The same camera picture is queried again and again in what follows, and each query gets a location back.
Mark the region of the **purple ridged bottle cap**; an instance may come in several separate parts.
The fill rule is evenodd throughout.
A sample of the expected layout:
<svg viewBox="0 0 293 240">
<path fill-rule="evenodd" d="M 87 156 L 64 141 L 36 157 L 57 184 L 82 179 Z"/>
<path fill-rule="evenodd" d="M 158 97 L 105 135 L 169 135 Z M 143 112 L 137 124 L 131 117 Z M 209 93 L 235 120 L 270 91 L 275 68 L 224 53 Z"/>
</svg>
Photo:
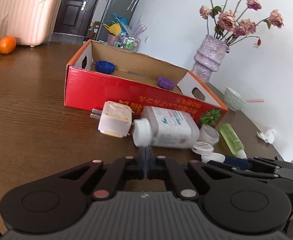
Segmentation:
<svg viewBox="0 0 293 240">
<path fill-rule="evenodd" d="M 166 90 L 173 90 L 175 87 L 175 84 L 170 79 L 163 76 L 158 77 L 157 84 L 159 87 Z"/>
</svg>

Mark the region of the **blue ridged bottle cap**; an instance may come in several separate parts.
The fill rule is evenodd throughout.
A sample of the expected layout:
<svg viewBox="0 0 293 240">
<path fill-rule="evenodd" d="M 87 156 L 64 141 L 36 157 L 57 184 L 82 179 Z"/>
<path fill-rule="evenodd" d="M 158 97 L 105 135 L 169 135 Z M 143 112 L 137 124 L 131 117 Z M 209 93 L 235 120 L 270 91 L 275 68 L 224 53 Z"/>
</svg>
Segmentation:
<svg viewBox="0 0 293 240">
<path fill-rule="evenodd" d="M 95 63 L 95 70 L 96 72 L 103 73 L 103 74 L 112 74 L 116 69 L 116 66 L 108 61 L 97 61 Z"/>
</svg>

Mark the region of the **white bottle cap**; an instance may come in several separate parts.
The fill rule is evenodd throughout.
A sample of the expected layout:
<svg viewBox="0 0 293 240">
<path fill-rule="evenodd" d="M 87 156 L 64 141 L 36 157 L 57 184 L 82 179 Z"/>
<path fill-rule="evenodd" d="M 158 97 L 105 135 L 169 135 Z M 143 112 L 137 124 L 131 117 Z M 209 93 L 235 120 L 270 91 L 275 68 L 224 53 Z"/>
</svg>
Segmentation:
<svg viewBox="0 0 293 240">
<path fill-rule="evenodd" d="M 220 153 L 210 153 L 210 154 L 203 154 L 201 156 L 201 161 L 203 163 L 208 163 L 209 161 L 216 161 L 218 163 L 224 163 L 226 157 Z"/>
</svg>

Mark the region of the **green spray bottle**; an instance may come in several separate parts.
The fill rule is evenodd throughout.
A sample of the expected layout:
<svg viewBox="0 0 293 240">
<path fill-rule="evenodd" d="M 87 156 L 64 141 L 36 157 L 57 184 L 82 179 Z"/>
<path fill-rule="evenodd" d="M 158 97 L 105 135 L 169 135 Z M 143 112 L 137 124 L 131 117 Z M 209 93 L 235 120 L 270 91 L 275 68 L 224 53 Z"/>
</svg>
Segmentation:
<svg viewBox="0 0 293 240">
<path fill-rule="evenodd" d="M 244 145 L 230 124 L 222 125 L 220 127 L 220 134 L 222 135 L 232 155 L 240 159 L 247 158 Z"/>
</svg>

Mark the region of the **white flat jar lid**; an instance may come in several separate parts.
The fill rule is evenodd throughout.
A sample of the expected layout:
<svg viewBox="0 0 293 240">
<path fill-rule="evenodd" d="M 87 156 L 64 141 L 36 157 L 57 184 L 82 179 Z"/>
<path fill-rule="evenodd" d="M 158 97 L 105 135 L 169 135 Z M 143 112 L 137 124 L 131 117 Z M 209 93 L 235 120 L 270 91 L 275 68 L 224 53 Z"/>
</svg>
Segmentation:
<svg viewBox="0 0 293 240">
<path fill-rule="evenodd" d="M 199 155 L 209 155 L 214 152 L 214 147 L 207 142 L 197 141 L 191 150 Z"/>
</svg>

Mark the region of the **crumpled white tissue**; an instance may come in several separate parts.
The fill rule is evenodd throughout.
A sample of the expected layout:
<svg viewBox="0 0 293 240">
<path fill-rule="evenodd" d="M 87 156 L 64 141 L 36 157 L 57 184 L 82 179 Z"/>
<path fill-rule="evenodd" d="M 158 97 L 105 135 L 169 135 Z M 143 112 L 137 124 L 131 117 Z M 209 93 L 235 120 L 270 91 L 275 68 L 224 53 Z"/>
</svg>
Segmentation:
<svg viewBox="0 0 293 240">
<path fill-rule="evenodd" d="M 266 144 L 273 144 L 275 141 L 275 130 L 268 129 L 266 132 L 257 132 L 257 136 Z"/>
</svg>

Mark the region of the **white open jar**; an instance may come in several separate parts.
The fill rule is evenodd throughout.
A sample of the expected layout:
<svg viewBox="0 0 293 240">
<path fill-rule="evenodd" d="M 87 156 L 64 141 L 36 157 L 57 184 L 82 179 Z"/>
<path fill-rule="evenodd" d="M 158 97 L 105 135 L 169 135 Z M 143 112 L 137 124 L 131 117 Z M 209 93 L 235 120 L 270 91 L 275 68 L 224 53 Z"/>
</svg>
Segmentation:
<svg viewBox="0 0 293 240">
<path fill-rule="evenodd" d="M 200 134 L 198 141 L 206 142 L 212 146 L 215 146 L 220 139 L 220 135 L 217 130 L 209 125 L 202 125 L 200 128 Z"/>
</svg>

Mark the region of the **pale green bowl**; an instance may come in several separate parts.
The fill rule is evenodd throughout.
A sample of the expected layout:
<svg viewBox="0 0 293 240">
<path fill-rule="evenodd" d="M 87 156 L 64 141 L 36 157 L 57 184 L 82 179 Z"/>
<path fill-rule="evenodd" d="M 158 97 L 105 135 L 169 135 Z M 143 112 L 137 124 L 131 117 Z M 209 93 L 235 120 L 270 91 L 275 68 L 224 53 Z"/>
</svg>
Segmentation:
<svg viewBox="0 0 293 240">
<path fill-rule="evenodd" d="M 238 92 L 229 87 L 225 90 L 223 101 L 229 109 L 235 112 L 247 105 L 245 99 Z"/>
</svg>

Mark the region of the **clear white-capped pill bottle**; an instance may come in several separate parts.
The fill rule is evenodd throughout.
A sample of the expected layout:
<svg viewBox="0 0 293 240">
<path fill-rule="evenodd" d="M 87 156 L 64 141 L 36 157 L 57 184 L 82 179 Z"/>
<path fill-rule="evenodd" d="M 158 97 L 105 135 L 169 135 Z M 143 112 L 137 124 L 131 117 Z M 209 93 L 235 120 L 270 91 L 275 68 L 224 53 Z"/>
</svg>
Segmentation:
<svg viewBox="0 0 293 240">
<path fill-rule="evenodd" d="M 146 106 L 134 120 L 133 141 L 137 147 L 190 149 L 200 130 L 189 113 Z"/>
</svg>

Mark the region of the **pink spoon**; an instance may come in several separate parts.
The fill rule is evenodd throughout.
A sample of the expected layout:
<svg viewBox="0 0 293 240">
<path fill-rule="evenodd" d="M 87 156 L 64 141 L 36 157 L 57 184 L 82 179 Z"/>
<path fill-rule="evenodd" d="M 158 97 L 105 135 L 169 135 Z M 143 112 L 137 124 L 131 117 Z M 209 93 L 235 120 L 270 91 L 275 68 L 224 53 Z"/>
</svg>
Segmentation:
<svg viewBox="0 0 293 240">
<path fill-rule="evenodd" d="M 254 103 L 254 102 L 264 102 L 263 99 L 247 99 L 245 100 L 246 103 Z"/>
</svg>

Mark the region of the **pink glitter vase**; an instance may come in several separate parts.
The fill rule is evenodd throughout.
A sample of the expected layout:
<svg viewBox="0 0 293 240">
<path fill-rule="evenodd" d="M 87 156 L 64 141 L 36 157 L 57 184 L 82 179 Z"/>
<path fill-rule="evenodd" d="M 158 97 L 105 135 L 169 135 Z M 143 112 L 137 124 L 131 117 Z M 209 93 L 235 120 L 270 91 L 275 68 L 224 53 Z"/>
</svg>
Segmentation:
<svg viewBox="0 0 293 240">
<path fill-rule="evenodd" d="M 191 71 L 204 83 L 208 83 L 212 73 L 219 71 L 228 51 L 229 46 L 225 42 L 211 35 L 206 35 L 194 55 L 195 63 Z"/>
</svg>

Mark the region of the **red cardboard box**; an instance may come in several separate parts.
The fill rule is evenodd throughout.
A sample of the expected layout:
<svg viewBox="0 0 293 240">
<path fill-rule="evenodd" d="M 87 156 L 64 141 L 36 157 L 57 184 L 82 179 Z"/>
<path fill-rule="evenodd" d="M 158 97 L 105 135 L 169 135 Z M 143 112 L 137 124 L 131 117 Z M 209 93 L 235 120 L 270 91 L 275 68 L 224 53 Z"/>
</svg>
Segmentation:
<svg viewBox="0 0 293 240">
<path fill-rule="evenodd" d="M 96 72 L 97 61 L 116 66 L 112 74 Z M 158 86 L 159 76 L 175 87 Z M 217 126 L 228 108 L 193 72 L 165 61 L 88 40 L 66 66 L 64 105 L 101 110 L 106 101 L 129 106 L 136 117 L 145 106 L 187 112 L 198 126 Z"/>
</svg>

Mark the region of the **dried pink flower bouquet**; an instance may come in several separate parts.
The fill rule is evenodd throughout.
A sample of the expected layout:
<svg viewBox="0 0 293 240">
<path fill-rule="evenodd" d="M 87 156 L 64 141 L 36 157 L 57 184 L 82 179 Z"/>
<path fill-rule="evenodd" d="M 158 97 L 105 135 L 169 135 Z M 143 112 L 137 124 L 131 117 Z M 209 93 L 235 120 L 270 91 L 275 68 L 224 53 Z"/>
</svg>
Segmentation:
<svg viewBox="0 0 293 240">
<path fill-rule="evenodd" d="M 239 0 L 234 10 L 226 9 L 229 0 L 225 0 L 224 5 L 214 5 L 213 0 L 209 1 L 209 7 L 204 5 L 200 7 L 200 16 L 206 20 L 206 26 L 209 25 L 209 19 L 213 19 L 213 38 L 222 41 L 228 47 L 246 38 L 256 38 L 257 42 L 254 46 L 258 48 L 261 45 L 261 38 L 255 33 L 259 24 L 265 23 L 268 28 L 274 26 L 278 29 L 284 26 L 284 18 L 277 9 L 272 10 L 269 16 L 257 23 L 249 18 L 243 18 L 248 10 L 259 11 L 262 9 L 259 0 Z"/>
</svg>

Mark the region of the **orange fruit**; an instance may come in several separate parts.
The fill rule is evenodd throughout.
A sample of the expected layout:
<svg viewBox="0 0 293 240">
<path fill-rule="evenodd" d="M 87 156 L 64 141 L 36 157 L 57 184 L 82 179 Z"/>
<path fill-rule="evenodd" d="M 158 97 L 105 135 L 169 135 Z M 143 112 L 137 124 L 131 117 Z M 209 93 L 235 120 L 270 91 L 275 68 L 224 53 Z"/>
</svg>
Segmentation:
<svg viewBox="0 0 293 240">
<path fill-rule="evenodd" d="M 14 36 L 5 36 L 0 40 L 0 53 L 10 54 L 14 51 L 16 47 L 16 39 Z"/>
</svg>

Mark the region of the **grey refrigerator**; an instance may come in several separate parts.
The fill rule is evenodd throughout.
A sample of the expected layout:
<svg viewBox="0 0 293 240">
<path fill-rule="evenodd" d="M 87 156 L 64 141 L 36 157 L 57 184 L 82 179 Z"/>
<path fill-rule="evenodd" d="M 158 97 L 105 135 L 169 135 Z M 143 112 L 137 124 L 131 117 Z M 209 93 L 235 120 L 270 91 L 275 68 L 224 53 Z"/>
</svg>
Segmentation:
<svg viewBox="0 0 293 240">
<path fill-rule="evenodd" d="M 139 0 L 108 0 L 100 20 L 101 24 L 98 28 L 95 40 L 107 41 L 108 31 L 103 26 L 103 23 L 111 24 L 112 20 L 116 22 L 115 15 L 118 18 L 126 19 L 127 23 L 130 23 L 138 1 Z"/>
</svg>

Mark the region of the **dark brown door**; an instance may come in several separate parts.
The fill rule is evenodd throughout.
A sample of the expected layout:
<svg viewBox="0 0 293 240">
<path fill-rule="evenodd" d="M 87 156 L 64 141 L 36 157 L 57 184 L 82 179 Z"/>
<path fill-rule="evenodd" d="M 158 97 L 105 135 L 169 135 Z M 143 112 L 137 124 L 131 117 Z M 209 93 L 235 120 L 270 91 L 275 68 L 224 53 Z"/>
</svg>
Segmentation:
<svg viewBox="0 0 293 240">
<path fill-rule="evenodd" d="M 85 36 L 98 0 L 62 0 L 55 33 Z"/>
</svg>

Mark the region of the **pink suitcase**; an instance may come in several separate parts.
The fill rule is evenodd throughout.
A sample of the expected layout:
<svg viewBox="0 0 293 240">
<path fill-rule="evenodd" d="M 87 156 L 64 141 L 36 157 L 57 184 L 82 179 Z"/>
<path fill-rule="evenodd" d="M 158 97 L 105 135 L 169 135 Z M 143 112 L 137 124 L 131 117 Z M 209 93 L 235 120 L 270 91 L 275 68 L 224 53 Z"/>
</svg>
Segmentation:
<svg viewBox="0 0 293 240">
<path fill-rule="evenodd" d="M 0 18 L 7 16 L 4 34 L 18 45 L 38 46 L 53 33 L 61 0 L 0 0 Z"/>
</svg>

